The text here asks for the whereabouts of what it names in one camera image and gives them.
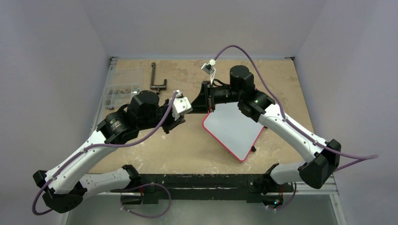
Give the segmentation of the pink framed whiteboard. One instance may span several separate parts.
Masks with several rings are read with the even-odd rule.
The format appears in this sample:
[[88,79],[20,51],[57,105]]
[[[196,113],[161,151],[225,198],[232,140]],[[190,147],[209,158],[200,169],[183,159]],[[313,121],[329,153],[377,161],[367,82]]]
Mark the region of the pink framed whiteboard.
[[244,116],[237,103],[216,105],[202,121],[202,127],[240,162],[246,160],[264,129]]

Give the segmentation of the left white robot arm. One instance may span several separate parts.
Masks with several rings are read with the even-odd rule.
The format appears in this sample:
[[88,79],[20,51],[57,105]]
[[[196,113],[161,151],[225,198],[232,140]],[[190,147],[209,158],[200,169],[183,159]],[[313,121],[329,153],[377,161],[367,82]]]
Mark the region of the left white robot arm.
[[162,128],[167,133],[183,123],[184,115],[192,110],[188,98],[178,90],[165,104],[160,105],[159,100],[156,93],[141,91],[130,103],[108,114],[66,160],[51,170],[35,172],[33,178],[40,190],[34,202],[42,198],[48,211],[65,213],[93,195],[140,189],[141,176],[132,165],[103,174],[91,174],[90,170],[117,149],[143,142],[138,139],[140,131],[150,130],[153,135]]

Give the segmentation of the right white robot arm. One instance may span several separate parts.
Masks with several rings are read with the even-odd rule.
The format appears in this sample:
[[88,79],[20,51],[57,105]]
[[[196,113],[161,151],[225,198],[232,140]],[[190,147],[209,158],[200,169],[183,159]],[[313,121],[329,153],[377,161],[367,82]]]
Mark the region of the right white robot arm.
[[192,113],[210,113],[217,104],[236,102],[244,116],[275,132],[299,153],[303,163],[274,164],[264,173],[266,189],[274,191],[284,183],[297,181],[320,189],[339,166],[341,144],[311,133],[281,112],[275,100],[256,89],[248,67],[237,65],[230,69],[229,84],[215,87],[203,81],[191,105]]

